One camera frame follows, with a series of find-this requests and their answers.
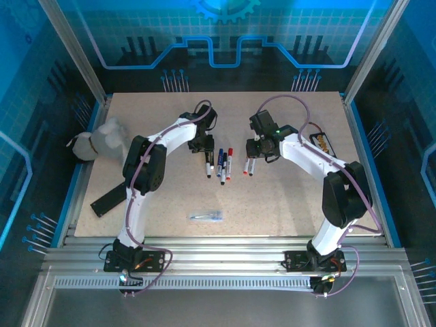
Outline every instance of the white stuffed animal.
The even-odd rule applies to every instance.
[[[116,117],[110,118],[93,133],[84,131],[69,141],[67,147],[83,161],[97,159],[99,155],[118,159],[124,166],[129,152],[130,140],[125,128]]]

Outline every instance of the glass panel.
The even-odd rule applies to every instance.
[[[19,326],[95,100],[37,1],[0,1],[0,47],[0,316]]]
[[[355,99],[412,263],[436,258],[435,11],[434,1],[410,1]]]
[[[344,91],[391,1],[59,3],[107,92]]]

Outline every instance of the particle board surface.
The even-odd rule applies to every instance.
[[[213,174],[207,179],[204,153],[193,154],[187,144],[167,157],[165,177],[153,194],[146,216],[147,236],[314,235],[323,220],[322,185],[296,164],[279,159],[267,164],[258,160],[252,177],[242,174],[245,143],[253,137],[249,117],[260,104],[281,92],[234,93],[115,93],[107,119],[117,116],[129,136],[147,137],[173,124],[183,112],[192,112],[202,99],[212,101],[218,113],[212,130],[215,163],[218,149],[234,149],[232,180],[221,186]],[[358,160],[356,148],[336,92],[290,93],[311,109],[311,121],[327,134],[337,157]],[[305,109],[296,100],[276,99],[267,109],[279,126],[299,128]],[[316,133],[308,126],[304,136]],[[125,201],[98,218],[90,204],[123,181],[116,161],[98,158],[92,169],[75,236],[116,236],[123,225]],[[222,210],[221,222],[190,221],[194,211]],[[369,214],[360,224],[374,227]]]

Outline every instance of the purple cable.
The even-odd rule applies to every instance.
[[[172,131],[173,129],[175,129],[175,128],[177,128],[177,127],[184,126],[184,125],[188,125],[188,124],[192,124],[192,123],[195,123],[195,122],[197,122],[197,121],[201,121],[205,116],[207,116],[207,115],[209,114],[209,112],[211,111],[211,108],[212,108],[212,103],[211,103],[209,100],[207,100],[207,99],[198,102],[196,108],[194,109],[194,112],[197,112],[197,109],[198,109],[198,107],[200,106],[200,104],[203,104],[203,103],[205,103],[205,102],[209,104],[209,108],[208,108],[208,110],[207,110],[203,115],[201,115],[201,116],[198,117],[198,118],[193,119],[192,121],[185,121],[185,122],[183,122],[183,123],[181,123],[181,124],[179,124],[179,125],[169,126],[169,128],[167,128],[167,129],[165,129],[163,132],[161,132],[161,133],[159,134],[159,136],[156,137],[156,139],[154,139],[154,141],[151,142],[151,144],[149,145],[149,147],[145,150],[144,155],[141,157],[141,161],[140,161],[140,163],[139,163],[139,165],[138,165],[138,168],[136,168],[135,174],[134,174],[133,178],[131,179],[131,183],[130,183],[131,199],[130,199],[130,201],[129,201],[129,204],[127,205],[127,211],[126,211],[126,215],[125,215],[125,229],[126,229],[127,235],[130,237],[130,239],[131,239],[131,241],[132,241],[133,243],[137,244],[137,246],[142,247],[143,249],[148,249],[148,250],[153,250],[153,251],[165,251],[166,253],[169,253],[169,254],[170,254],[170,259],[168,260],[168,263],[165,265],[165,267],[162,269],[162,271],[161,271],[161,272],[156,276],[156,278],[154,278],[154,279],[151,281],[151,283],[149,283],[149,284],[148,284],[146,287],[144,287],[143,289],[141,289],[141,290],[139,290],[139,291],[137,291],[137,292],[133,292],[133,293],[132,293],[132,296],[134,296],[134,294],[141,294],[141,293],[147,291],[151,286],[155,285],[156,282],[159,280],[159,278],[161,278],[162,275],[167,271],[169,265],[170,265],[171,262],[172,262],[172,257],[173,257],[173,253],[171,252],[171,250],[169,250],[169,249],[161,249],[161,248],[159,248],[159,247],[150,247],[150,246],[148,246],[148,245],[142,244],[142,243],[138,242],[138,241],[134,238],[133,234],[130,232],[129,216],[130,216],[131,206],[132,206],[133,201],[134,201],[134,198],[135,198],[135,192],[136,192],[136,191],[135,191],[135,188],[134,188],[135,181],[136,181],[136,179],[137,179],[137,177],[138,177],[138,175],[139,175],[139,172],[141,171],[141,168],[143,167],[143,165],[144,165],[144,163],[145,163],[145,160],[146,160],[147,156],[149,155],[151,149],[156,145],[156,143],[159,142],[159,140],[160,140],[161,138],[163,138],[163,136],[164,136],[165,134],[167,134],[169,131]]]
[[[342,248],[348,248],[348,249],[353,249],[353,251],[356,253],[356,267],[354,269],[354,272],[352,273],[352,276],[349,278],[349,281],[347,283],[345,283],[345,285],[343,287],[341,287],[339,290],[334,291],[333,293],[328,293],[327,295],[325,295],[325,297],[329,297],[329,296],[334,296],[336,294],[341,293],[345,288],[348,287],[349,284],[351,284],[351,282],[353,281],[354,277],[357,274],[357,270],[359,269],[359,265],[360,265],[360,256],[359,256],[359,252],[357,251],[357,249],[351,245],[346,245],[343,246]]]
[[[374,230],[372,228],[368,228],[365,226],[361,226],[361,225],[353,225],[353,227],[355,228],[361,228],[363,230],[367,230],[369,232],[373,232],[373,233],[381,233],[383,232],[382,230],[382,225],[380,224],[374,210],[371,208],[371,204],[369,203],[368,199],[365,197],[365,195],[363,194],[362,189],[360,188],[359,184],[356,182],[356,180],[353,178],[353,176],[343,167],[341,167],[339,164],[337,164],[336,162],[330,160],[329,157],[325,156],[322,153],[319,153],[318,151],[312,149],[309,145],[305,144],[302,141],[301,138],[301,134],[302,131],[306,128],[306,126],[309,124],[310,118],[311,118],[311,112],[309,110],[308,105],[301,100],[299,97],[296,97],[295,95],[290,95],[290,94],[280,94],[280,95],[275,95],[273,97],[268,98],[267,100],[264,101],[263,104],[260,105],[258,112],[262,110],[262,108],[270,101],[280,98],[280,97],[291,97],[292,99],[295,99],[297,101],[299,101],[306,109],[306,120],[305,123],[302,124],[302,126],[300,127],[300,129],[298,130],[298,141],[300,142],[301,145],[303,145],[306,149],[308,149],[309,151],[311,151],[312,153],[315,153],[318,157],[322,158],[324,161],[328,162],[329,164],[333,165],[334,167],[340,169],[340,171],[342,171],[342,173],[344,173],[344,175],[346,175],[346,177],[349,179],[349,181],[351,182],[351,184],[354,186],[354,188],[356,189],[357,193],[359,194],[360,198],[362,199],[364,205],[366,206],[369,214],[372,216],[373,221],[375,223],[375,225],[377,226],[377,229]],[[341,236],[341,238],[339,239],[338,245],[341,244],[342,240],[345,238],[346,234],[348,233],[348,228],[344,231],[343,235]]]

